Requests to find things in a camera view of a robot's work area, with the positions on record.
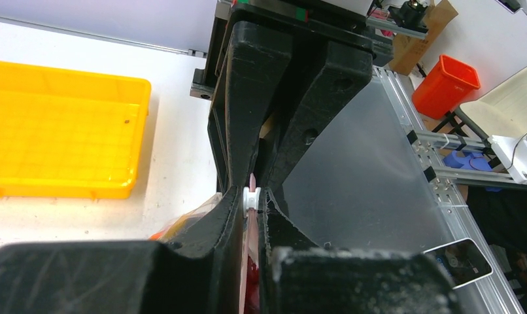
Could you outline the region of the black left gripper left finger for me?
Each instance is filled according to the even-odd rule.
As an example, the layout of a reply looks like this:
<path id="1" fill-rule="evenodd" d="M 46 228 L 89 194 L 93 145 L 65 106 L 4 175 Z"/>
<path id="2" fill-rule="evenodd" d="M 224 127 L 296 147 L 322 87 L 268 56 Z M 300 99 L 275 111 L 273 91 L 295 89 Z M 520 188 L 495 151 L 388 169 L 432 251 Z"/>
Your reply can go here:
<path id="1" fill-rule="evenodd" d="M 242 190 L 168 242 L 0 248 L 0 313 L 237 313 Z"/>

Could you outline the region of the clear zip top bag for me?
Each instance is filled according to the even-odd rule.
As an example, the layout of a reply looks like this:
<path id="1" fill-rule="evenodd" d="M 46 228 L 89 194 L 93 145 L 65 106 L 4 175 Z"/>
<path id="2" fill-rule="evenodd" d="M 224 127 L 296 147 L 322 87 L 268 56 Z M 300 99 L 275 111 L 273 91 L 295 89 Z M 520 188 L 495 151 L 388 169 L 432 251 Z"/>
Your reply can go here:
<path id="1" fill-rule="evenodd" d="M 149 239 L 167 245 L 189 267 L 179 290 L 195 300 L 194 313 L 245 313 L 259 308 L 257 214 L 262 189 L 254 174 L 247 185 L 217 192 L 172 218 Z"/>

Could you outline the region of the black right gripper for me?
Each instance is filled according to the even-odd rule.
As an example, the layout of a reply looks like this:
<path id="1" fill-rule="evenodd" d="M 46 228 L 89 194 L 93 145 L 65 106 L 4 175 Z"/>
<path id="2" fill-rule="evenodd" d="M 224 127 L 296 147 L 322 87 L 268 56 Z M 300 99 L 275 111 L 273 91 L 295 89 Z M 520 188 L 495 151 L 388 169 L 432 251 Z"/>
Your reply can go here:
<path id="1" fill-rule="evenodd" d="M 219 1 L 190 94 L 210 101 L 217 189 L 282 186 L 394 55 L 363 14 L 325 1 Z"/>

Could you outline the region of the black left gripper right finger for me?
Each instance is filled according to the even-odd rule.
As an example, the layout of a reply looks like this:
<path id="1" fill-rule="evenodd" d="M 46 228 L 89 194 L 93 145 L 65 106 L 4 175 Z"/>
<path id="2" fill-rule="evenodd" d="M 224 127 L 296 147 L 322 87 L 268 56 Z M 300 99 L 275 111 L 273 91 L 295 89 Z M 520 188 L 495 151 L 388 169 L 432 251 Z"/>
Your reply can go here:
<path id="1" fill-rule="evenodd" d="M 262 313 L 459 313 L 448 274 L 422 253 L 326 249 L 261 191 L 258 209 Z"/>

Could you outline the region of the yellow plastic tray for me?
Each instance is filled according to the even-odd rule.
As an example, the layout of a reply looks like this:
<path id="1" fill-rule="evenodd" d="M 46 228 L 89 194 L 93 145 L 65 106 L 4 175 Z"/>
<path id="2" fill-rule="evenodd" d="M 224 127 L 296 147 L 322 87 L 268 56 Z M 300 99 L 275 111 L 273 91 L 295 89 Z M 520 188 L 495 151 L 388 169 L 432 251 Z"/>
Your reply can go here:
<path id="1" fill-rule="evenodd" d="M 126 199 L 151 84 L 0 61 L 0 198 Z"/>

